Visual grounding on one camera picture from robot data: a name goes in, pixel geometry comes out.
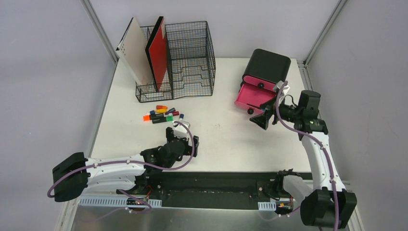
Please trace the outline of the orange cap black marker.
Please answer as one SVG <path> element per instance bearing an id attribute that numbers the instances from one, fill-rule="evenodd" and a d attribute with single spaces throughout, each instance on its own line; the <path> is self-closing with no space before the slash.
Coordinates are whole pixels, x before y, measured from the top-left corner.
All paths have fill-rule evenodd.
<path id="1" fill-rule="evenodd" d="M 154 119 L 158 119 L 161 117 L 164 117 L 164 114 L 145 115 L 143 117 L 143 121 L 154 120 Z"/>

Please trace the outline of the white A4 folder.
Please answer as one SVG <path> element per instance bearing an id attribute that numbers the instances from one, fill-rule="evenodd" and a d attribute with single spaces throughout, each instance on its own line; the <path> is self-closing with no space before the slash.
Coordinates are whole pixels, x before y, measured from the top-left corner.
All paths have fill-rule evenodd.
<path id="1" fill-rule="evenodd" d="M 116 53 L 137 85 L 148 85 L 153 81 L 145 52 L 146 46 L 146 36 L 138 21 L 133 17 L 116 48 Z"/>

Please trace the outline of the red A4 folder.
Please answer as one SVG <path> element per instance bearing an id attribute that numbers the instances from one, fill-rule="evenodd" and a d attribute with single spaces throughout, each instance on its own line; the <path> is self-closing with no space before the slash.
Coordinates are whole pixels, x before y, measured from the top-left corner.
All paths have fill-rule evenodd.
<path id="1" fill-rule="evenodd" d="M 167 38 L 164 21 L 164 17 L 159 16 L 145 48 L 156 91 L 160 90 L 167 71 Z"/>

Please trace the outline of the black pink drawer unit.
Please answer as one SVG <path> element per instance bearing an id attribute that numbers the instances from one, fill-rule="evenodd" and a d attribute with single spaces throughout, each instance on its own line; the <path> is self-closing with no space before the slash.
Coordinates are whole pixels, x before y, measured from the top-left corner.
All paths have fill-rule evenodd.
<path id="1" fill-rule="evenodd" d="M 287 56 L 255 49 L 242 75 L 235 106 L 249 115 L 261 114 L 260 105 L 276 97 L 273 87 L 286 80 L 290 65 Z"/>

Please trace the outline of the green cap black marker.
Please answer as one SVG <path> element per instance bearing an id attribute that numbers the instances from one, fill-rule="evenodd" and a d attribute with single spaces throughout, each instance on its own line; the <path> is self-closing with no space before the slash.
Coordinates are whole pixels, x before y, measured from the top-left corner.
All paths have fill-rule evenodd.
<path id="1" fill-rule="evenodd" d="M 153 124 L 158 124 L 158 123 L 165 123 L 165 122 L 172 122 L 173 121 L 173 116 L 164 116 L 164 117 L 158 117 L 152 120 Z"/>

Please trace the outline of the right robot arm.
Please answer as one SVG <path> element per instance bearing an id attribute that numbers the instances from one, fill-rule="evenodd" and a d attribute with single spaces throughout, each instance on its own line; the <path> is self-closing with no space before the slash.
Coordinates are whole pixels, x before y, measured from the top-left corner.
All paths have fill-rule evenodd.
<path id="1" fill-rule="evenodd" d="M 301 91 L 296 105 L 286 105 L 283 93 L 261 104 L 263 113 L 250 121 L 262 128 L 281 122 L 298 134 L 311 168 L 313 187 L 309 188 L 299 173 L 281 170 L 273 181 L 262 187 L 262 194 L 273 200 L 291 197 L 298 201 L 301 221 L 306 226 L 344 229 L 357 205 L 357 197 L 349 192 L 336 170 L 329 148 L 328 127 L 319 118 L 321 95 L 315 91 Z"/>

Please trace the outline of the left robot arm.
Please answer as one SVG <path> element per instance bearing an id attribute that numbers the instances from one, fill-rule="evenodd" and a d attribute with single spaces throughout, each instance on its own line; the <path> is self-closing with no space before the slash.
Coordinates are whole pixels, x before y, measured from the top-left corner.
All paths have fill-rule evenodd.
<path id="1" fill-rule="evenodd" d="M 184 156 L 190 162 L 198 155 L 199 137 L 178 128 L 166 128 L 166 143 L 121 158 L 87 158 L 83 152 L 71 154 L 52 169 L 53 185 L 47 192 L 56 202 L 78 198 L 83 193 L 119 190 L 142 194 L 146 178 L 162 171 L 181 169 L 176 162 Z"/>

